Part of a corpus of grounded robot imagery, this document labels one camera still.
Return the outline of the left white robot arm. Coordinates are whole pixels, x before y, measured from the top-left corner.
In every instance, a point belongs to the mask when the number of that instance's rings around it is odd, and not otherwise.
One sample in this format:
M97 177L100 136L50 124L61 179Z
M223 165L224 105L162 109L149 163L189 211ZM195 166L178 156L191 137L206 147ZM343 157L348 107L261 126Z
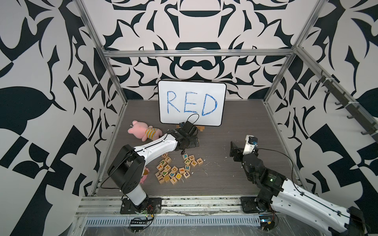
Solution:
M198 147L198 132L194 124L186 121L155 141L136 147L123 146L107 170L108 178L137 209L145 209L149 198L140 180L146 165L167 152L180 150L184 154L186 149Z

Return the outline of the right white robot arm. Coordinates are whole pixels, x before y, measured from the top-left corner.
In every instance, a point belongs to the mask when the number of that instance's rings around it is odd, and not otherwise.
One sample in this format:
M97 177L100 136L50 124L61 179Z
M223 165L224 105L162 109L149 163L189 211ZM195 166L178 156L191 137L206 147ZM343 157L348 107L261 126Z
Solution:
M325 236L364 236L370 231L360 209L333 204L265 167L258 157L256 137L247 137L243 148L231 142L229 155L242 164L248 181L259 188L255 198L255 207L259 211L286 214Z

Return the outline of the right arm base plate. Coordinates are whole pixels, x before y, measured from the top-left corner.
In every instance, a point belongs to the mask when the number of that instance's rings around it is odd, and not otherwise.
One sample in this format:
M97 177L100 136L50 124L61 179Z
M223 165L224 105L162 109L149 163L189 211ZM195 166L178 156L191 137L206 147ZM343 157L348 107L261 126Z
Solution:
M273 213L283 200L268 194L258 196L244 196L240 198L243 213Z

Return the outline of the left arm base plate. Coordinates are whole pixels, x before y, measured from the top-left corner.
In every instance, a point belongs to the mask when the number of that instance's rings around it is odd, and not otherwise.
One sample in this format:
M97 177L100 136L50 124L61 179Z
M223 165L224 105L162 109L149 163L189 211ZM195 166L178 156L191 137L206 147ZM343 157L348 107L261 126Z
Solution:
M120 214L159 213L162 206L162 198L147 197L141 204L135 205L129 198L122 199Z

